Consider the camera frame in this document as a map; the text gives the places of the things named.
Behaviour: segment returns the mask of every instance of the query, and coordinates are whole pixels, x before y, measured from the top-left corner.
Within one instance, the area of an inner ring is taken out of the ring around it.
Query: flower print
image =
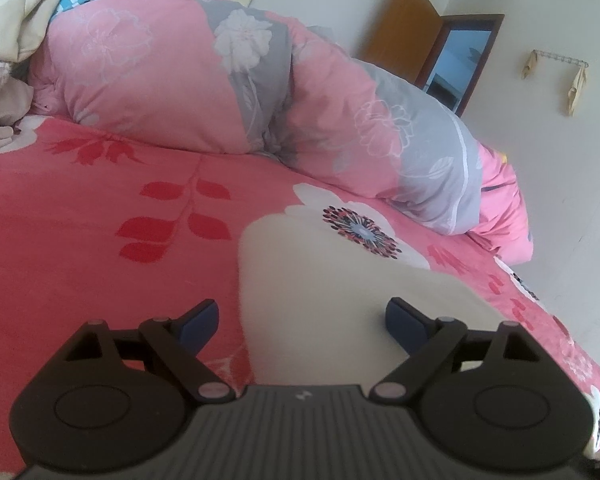
[[[88,110],[82,110],[74,114],[74,121],[82,126],[95,127],[100,122],[100,116],[98,114],[92,114]]]
[[[371,156],[400,157],[413,137],[411,119],[404,107],[389,108],[384,101],[369,101],[362,105],[354,115],[354,123],[360,145],[366,146],[366,152]]]
[[[540,299],[531,290],[529,290],[529,288],[527,288],[525,283],[518,277],[518,275],[515,272],[513,272],[513,269],[511,269],[505,262],[499,259],[499,257],[494,256],[493,259],[498,264],[498,266],[509,275],[511,283],[513,283],[516,286],[517,290],[519,290],[528,300],[533,301],[537,306],[539,306],[542,310],[546,312],[546,308],[544,307]]]
[[[87,39],[79,48],[82,56],[73,60],[78,84],[112,82],[126,75],[151,51],[151,30],[128,10],[98,10],[84,28]]]
[[[569,367],[569,370],[578,378],[580,382],[584,382],[593,376],[593,365],[575,345],[561,345],[562,360]]]
[[[37,127],[40,126],[48,117],[28,115],[22,118],[22,120],[16,124],[16,129],[20,130],[19,133],[14,134],[11,137],[11,142],[0,148],[0,154],[15,152],[21,150],[27,146],[32,145],[38,140],[38,134],[36,133]]]
[[[359,215],[351,209],[330,205],[324,209],[322,218],[331,224],[331,229],[339,235],[361,244],[370,253],[397,260],[397,254],[402,252],[396,241],[383,233],[371,218]]]
[[[593,436],[590,442],[590,448],[588,451],[593,454],[600,450],[600,390],[595,386],[591,386],[591,394],[584,394],[585,398],[591,405],[593,411]]]
[[[288,206],[287,215],[336,232],[377,256],[429,269],[427,259],[400,240],[387,219],[371,206],[343,202],[335,193],[310,184],[296,184],[293,189],[302,205]]]
[[[222,66],[228,73],[248,72],[260,58],[269,53],[273,24],[260,22],[243,9],[232,10],[214,31],[214,49],[222,56]]]

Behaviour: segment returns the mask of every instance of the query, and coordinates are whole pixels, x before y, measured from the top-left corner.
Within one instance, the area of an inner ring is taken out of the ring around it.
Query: pink comforter
[[[397,248],[409,246],[432,270],[457,276],[521,322],[600,412],[600,368],[467,236],[443,237],[380,200],[353,196],[257,155],[169,150],[58,119],[46,120],[37,133],[25,130],[3,150],[0,471],[22,466],[7,425],[14,397],[87,319],[128,328],[215,298],[220,329],[201,357],[235,388],[251,381],[238,320],[238,241],[253,221],[300,204],[293,186],[301,182],[373,208],[393,233],[379,230],[378,243],[360,244],[361,251],[399,258]],[[356,241],[354,230],[330,232]]]

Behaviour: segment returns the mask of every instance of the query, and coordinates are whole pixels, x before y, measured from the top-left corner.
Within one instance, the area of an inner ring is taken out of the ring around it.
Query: rolled comforter
[[[478,143],[298,20],[227,0],[62,0],[32,110],[202,153],[264,152],[442,234],[478,223]]]

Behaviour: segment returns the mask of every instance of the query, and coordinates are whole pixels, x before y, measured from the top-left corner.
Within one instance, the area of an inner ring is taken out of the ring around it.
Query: doorway
[[[443,26],[414,84],[462,115],[503,18],[503,14],[442,16]]]
[[[503,19],[440,16],[429,0],[391,0],[360,59],[416,85],[460,116]]]

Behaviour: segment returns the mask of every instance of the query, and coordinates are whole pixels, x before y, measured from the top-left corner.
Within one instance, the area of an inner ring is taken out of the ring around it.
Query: hanging cloth
[[[570,116],[573,115],[576,106],[578,105],[578,101],[580,100],[580,96],[582,95],[582,91],[584,90],[585,85],[587,84],[587,68],[584,65],[580,66],[580,70],[576,74],[573,83],[571,83],[571,88],[569,88],[569,93],[567,94],[568,99],[568,113]]]
[[[526,60],[525,67],[522,69],[522,79],[526,79],[526,76],[531,74],[538,64],[538,53],[535,50],[531,51],[529,58]]]

